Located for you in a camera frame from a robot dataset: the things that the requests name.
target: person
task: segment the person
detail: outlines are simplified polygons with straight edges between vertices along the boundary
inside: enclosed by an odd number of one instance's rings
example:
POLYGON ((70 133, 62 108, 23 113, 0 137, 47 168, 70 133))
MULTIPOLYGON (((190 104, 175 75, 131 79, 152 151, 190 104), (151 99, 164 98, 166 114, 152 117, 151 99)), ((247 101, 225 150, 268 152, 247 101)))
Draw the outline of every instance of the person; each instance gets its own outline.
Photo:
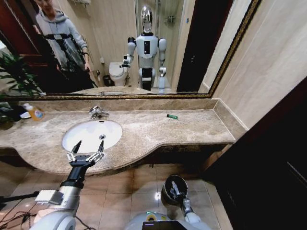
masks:
POLYGON ((93 88, 92 80, 87 73, 91 71, 87 43, 68 16, 54 8, 52 0, 35 0, 35 2, 39 6, 37 24, 59 61, 62 73, 70 82, 69 91, 93 88))

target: sink drain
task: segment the sink drain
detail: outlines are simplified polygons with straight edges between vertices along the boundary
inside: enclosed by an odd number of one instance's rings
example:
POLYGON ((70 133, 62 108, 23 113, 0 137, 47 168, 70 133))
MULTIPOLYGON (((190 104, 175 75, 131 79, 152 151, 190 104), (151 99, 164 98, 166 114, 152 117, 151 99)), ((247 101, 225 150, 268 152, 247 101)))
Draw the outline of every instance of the sink drain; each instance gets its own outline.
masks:
POLYGON ((103 139, 105 139, 105 138, 106 138, 106 136, 105 136, 104 134, 99 136, 99 139, 100 139, 100 140, 103 140, 103 139))

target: countertop edge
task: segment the countertop edge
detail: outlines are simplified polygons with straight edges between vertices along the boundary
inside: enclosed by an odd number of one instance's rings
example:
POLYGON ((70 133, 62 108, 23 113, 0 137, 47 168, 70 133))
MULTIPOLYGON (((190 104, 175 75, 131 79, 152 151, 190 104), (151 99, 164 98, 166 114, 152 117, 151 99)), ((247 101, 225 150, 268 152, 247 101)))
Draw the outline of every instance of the countertop edge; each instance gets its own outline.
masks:
MULTIPOLYGON (((111 171, 116 171, 131 165, 134 165, 135 163, 137 163, 138 161, 140 161, 141 159, 145 158, 146 156, 150 155, 151 153, 153 153, 155 150, 157 150, 159 147, 163 147, 163 146, 180 146, 180 145, 215 145, 215 144, 234 144, 235 140, 232 141, 205 141, 205 142, 162 142, 159 143, 157 145, 155 145, 153 148, 149 149, 148 151, 146 151, 144 154, 140 155, 139 157, 132 159, 131 161, 126 161, 123 164, 120 165, 115 165, 115 166, 111 166, 108 168, 104 168, 104 169, 100 169, 100 170, 92 170, 92 171, 87 171, 87 175, 93 175, 93 174, 109 174, 111 171)), ((15 149, 12 146, 4 146, 4 145, 0 145, 0 148, 10 148, 10 149, 15 149)), ((43 172, 47 172, 47 173, 53 173, 53 174, 58 174, 58 175, 68 175, 69 173, 63 173, 61 171, 52 171, 52 170, 44 170, 42 168, 38 168, 36 167, 33 163, 30 163, 28 161, 26 161, 19 153, 18 155, 28 164, 32 165, 33 167, 43 171, 43 172)))

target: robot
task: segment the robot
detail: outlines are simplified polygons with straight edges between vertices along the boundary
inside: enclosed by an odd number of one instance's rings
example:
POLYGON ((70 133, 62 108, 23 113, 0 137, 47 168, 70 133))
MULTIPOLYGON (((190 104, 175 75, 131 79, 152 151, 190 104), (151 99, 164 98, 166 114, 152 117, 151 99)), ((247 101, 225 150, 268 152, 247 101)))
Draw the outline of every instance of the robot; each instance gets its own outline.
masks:
POLYGON ((164 67, 163 64, 165 61, 166 40, 164 38, 158 39, 151 32, 153 14, 150 7, 144 6, 142 8, 141 22, 143 25, 143 33, 136 39, 134 37, 128 38, 128 54, 124 55, 123 64, 120 65, 120 67, 130 68, 133 62, 134 50, 137 48, 141 67, 139 69, 140 85, 143 89, 150 91, 156 74, 156 70, 153 68, 154 59, 159 50, 159 92, 164 93, 166 67, 164 67))
MULTIPOLYGON (((75 216, 86 170, 104 157, 104 141, 101 142, 98 151, 91 156, 75 156, 80 145, 81 141, 67 153, 72 169, 68 178, 61 183, 60 189, 42 190, 35 199, 40 204, 49 204, 49 207, 38 212, 34 220, 35 224, 30 230, 74 230, 76 228, 75 216)), ((185 221, 170 220, 161 213, 146 212, 133 218, 125 230, 211 230, 193 212, 187 193, 187 184, 180 176, 169 176, 163 186, 161 200, 164 197, 164 200, 171 205, 180 204, 185 221)))

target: faucet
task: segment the faucet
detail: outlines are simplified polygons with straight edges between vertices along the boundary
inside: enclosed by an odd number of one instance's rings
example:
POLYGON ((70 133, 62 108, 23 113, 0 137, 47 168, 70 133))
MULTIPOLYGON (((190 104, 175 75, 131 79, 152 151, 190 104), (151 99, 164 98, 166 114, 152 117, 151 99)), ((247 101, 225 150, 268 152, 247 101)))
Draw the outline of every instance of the faucet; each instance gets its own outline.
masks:
POLYGON ((91 108, 89 114, 92 115, 91 116, 92 120, 96 119, 97 117, 100 118, 103 116, 105 117, 110 116, 110 114, 102 112, 102 109, 99 106, 94 106, 93 108, 91 108))

